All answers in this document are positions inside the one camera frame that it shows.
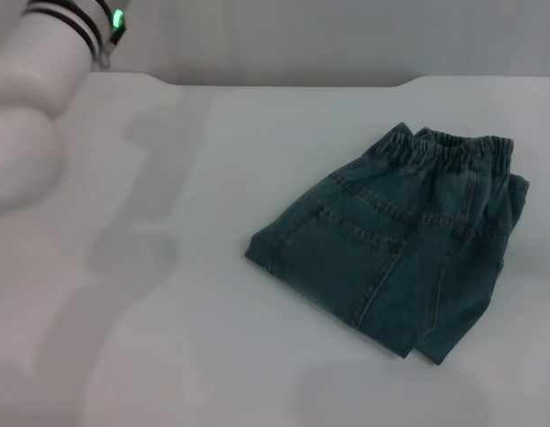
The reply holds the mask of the blue denim shorts with print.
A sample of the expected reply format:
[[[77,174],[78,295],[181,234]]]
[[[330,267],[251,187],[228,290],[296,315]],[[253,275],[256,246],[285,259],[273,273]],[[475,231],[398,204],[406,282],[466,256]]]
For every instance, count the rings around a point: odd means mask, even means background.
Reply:
[[[489,307],[522,215],[513,151],[398,124],[254,234],[246,257],[387,350],[438,365]]]

